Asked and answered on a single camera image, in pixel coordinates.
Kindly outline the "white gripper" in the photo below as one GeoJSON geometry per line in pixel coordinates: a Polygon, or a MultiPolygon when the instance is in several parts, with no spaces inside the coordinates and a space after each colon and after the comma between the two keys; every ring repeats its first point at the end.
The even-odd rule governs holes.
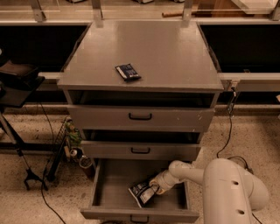
{"type": "Polygon", "coordinates": [[[160,172],[155,178],[149,182],[150,188],[157,195],[164,194],[171,190],[176,184],[180,184],[181,180],[173,176],[168,170],[160,172]]]}

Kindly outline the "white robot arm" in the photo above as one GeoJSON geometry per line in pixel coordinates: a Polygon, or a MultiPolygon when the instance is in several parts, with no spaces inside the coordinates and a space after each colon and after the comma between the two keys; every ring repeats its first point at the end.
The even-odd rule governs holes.
{"type": "Polygon", "coordinates": [[[237,163],[216,158],[205,168],[175,160],[150,181],[156,194],[191,180],[203,189],[204,224],[253,224],[253,212],[265,208],[270,196],[266,185],[237,163]]]}

